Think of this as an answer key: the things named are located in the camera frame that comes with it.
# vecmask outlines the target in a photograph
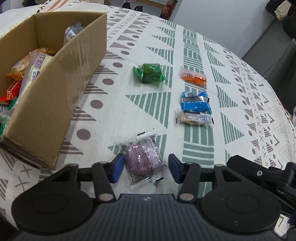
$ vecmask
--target red package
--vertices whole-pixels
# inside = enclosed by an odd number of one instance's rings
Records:
[[[0,97],[0,104],[9,104],[13,98],[18,97],[22,81],[14,81],[6,93]]]

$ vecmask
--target orange snack package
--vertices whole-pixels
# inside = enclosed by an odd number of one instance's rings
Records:
[[[50,48],[39,48],[32,52],[41,52],[48,55],[54,55],[56,53],[55,50]],[[13,78],[14,80],[21,81],[24,77],[26,69],[31,59],[31,53],[28,53],[25,57],[23,57],[20,61],[18,61],[10,70],[10,73],[6,76]]]
[[[200,74],[189,69],[182,69],[180,76],[181,79],[186,82],[198,85],[203,88],[207,87],[207,78],[204,74]]]

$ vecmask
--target tablecloth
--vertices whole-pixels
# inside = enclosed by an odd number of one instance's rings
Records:
[[[107,52],[73,110],[57,170],[68,163],[90,167],[111,161],[120,152],[118,140],[151,130],[166,164],[170,153],[206,168],[226,164],[233,155],[266,168],[295,162],[295,130],[280,101],[268,82],[231,51],[193,30],[129,9],[77,0],[49,0],[39,9],[73,10],[107,13]],[[132,68],[143,63],[159,63],[167,82],[142,84]],[[181,80],[181,68],[206,75],[212,127],[176,125],[181,92],[204,90]],[[0,154],[0,213],[14,223],[12,201],[52,171]],[[117,197],[178,192],[171,175],[131,190],[125,168],[112,187]],[[92,184],[83,183],[82,189],[94,196]],[[204,195],[211,185],[200,189]]]

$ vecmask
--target cardboard box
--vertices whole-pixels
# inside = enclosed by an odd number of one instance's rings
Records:
[[[63,47],[74,21],[86,27]],[[39,47],[58,51],[22,96],[0,139],[0,148],[19,160],[54,169],[72,110],[107,48],[107,15],[98,12],[38,13],[0,39],[0,94],[12,84],[5,76]]]

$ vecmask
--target shoe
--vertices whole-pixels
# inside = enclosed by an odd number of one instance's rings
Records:
[[[136,6],[135,11],[138,11],[138,12],[142,12],[143,11],[143,6]]]
[[[126,2],[122,5],[123,8],[131,9],[131,4],[129,2]]]

